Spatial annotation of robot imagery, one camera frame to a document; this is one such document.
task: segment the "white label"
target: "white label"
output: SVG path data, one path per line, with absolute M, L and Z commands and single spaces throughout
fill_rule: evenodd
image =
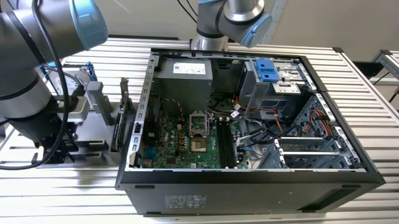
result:
M 58 86 L 58 92 L 61 92 L 62 86 L 61 86 L 59 78 L 55 78 L 55 81 L 57 81 L 57 86 Z M 73 93 L 74 89 L 77 88 L 77 83 L 67 77 L 65 77 L 65 81 L 66 81 L 66 87 L 67 87 L 67 94 L 70 95 Z
M 174 63 L 173 73 L 176 74 L 205 74 L 205 64 L 200 63 Z
M 237 111 L 241 108 L 240 104 L 234 105 L 234 110 Z
M 237 111 L 233 111 L 233 112 L 230 113 L 232 118 L 234 118 L 237 115 L 238 115 L 238 112 L 237 112 Z
M 168 209 L 202 209 L 206 195 L 165 195 L 164 202 Z

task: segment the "green circuit board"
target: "green circuit board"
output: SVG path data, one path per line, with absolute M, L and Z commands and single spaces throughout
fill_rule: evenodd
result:
M 200 138 L 190 138 L 188 135 L 188 119 L 177 130 L 180 120 L 164 117 L 161 119 L 160 139 L 156 147 L 156 158 L 149 160 L 144 157 L 142 166 L 145 168 L 220 168 L 216 122 L 209 120 L 209 134 L 202 138 L 205 151 L 193 152 L 190 147 Z M 232 136 L 238 132 L 237 122 L 230 123 Z M 246 168 L 245 160 L 237 164 L 237 168 Z

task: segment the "chip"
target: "chip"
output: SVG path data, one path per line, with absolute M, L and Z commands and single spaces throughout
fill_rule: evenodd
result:
M 190 139 L 190 151 L 194 153 L 206 152 L 206 140 L 204 138 Z
M 176 164 L 176 158 L 166 158 L 166 164 Z

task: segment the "power supply label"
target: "power supply label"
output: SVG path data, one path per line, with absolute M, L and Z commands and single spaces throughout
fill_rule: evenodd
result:
M 174 63 L 173 73 L 176 74 L 205 74 L 205 64 L 200 63 Z
M 205 206 L 205 195 L 165 195 L 168 209 L 201 209 Z

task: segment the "metal frame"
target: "metal frame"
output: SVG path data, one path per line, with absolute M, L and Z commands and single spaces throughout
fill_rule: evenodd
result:
M 113 88 L 120 77 L 129 78 L 130 98 L 137 102 L 145 77 L 149 48 L 188 49 L 186 41 L 113 39 L 81 52 L 66 60 L 69 63 L 90 61 L 96 66 L 98 81 L 104 82 L 104 94 L 112 101 L 120 99 L 120 90 Z M 258 45 L 246 49 L 229 44 L 234 52 L 297 54 L 306 56 L 324 82 L 344 119 L 357 136 L 386 184 L 364 194 L 325 214 L 266 214 L 245 216 L 142 217 L 130 206 L 122 191 L 113 189 L 117 167 L 50 168 L 19 172 L 0 172 L 1 198 L 6 204 L 0 216 L 3 223 L 58 221 L 63 222 L 148 222 L 148 223 L 297 223 L 328 224 L 389 224 L 399 219 L 399 123 L 386 107 L 373 96 L 374 89 L 362 85 L 360 73 L 350 70 L 332 48 Z M 35 152 L 25 138 L 7 134 L 2 150 L 21 165 Z

